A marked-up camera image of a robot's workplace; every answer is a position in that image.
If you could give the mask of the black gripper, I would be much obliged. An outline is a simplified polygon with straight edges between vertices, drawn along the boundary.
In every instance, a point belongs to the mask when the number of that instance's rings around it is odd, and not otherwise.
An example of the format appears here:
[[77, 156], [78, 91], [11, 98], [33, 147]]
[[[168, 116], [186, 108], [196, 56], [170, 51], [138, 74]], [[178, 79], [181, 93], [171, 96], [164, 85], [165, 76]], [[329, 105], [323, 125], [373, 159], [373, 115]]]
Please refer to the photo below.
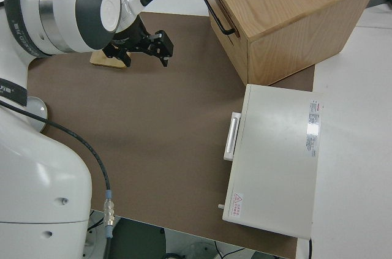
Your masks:
[[128, 28], [114, 35], [103, 52], [109, 58], [122, 59], [126, 67], [130, 67], [132, 62], [128, 52], [155, 56], [167, 67], [169, 58], [173, 56], [173, 49], [174, 45], [164, 30], [150, 34], [141, 17], [137, 16]]

